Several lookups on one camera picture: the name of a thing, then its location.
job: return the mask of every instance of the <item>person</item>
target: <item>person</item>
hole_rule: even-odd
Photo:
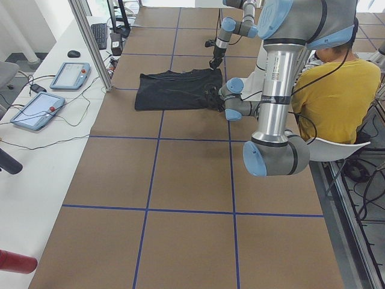
[[[356,19],[349,42],[317,50],[316,56],[325,64],[303,72],[294,87],[291,104],[295,113],[304,116],[298,118],[304,140],[315,136],[314,126],[308,118],[316,126],[320,138],[343,144],[356,141],[356,130],[381,82],[380,69],[373,63],[357,58],[352,52],[357,29]],[[332,71],[325,78],[301,89]]]

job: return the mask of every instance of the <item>dark hair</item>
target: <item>dark hair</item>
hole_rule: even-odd
[[[347,49],[351,49],[353,47],[354,41],[356,40],[356,35],[358,30],[359,30],[359,20],[357,17],[355,17],[353,33],[351,35],[350,40],[342,45],[333,47],[334,52],[340,54],[340,53],[343,53],[343,51],[346,51]]]

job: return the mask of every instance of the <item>blue tablet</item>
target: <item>blue tablet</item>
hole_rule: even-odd
[[[12,119],[11,123],[37,131],[60,110],[65,99],[47,92],[39,92]]]
[[[77,90],[87,79],[90,69],[89,63],[64,62],[49,87]]]

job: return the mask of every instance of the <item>yellow shirt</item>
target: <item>yellow shirt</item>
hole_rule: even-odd
[[[326,63],[304,72],[294,91],[339,65]],[[356,129],[379,88],[380,75],[380,69],[373,63],[362,59],[347,61],[331,75],[294,94],[293,110],[314,122],[318,137],[335,143],[354,143]],[[314,127],[308,120],[300,117],[298,125],[304,140],[315,136]]]

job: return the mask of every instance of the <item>white and blue device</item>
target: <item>white and blue device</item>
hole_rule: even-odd
[[[57,90],[77,90],[88,77],[89,63],[64,62],[49,86]]]
[[[11,123],[38,131],[63,107],[65,99],[47,92],[39,92],[12,119]]]

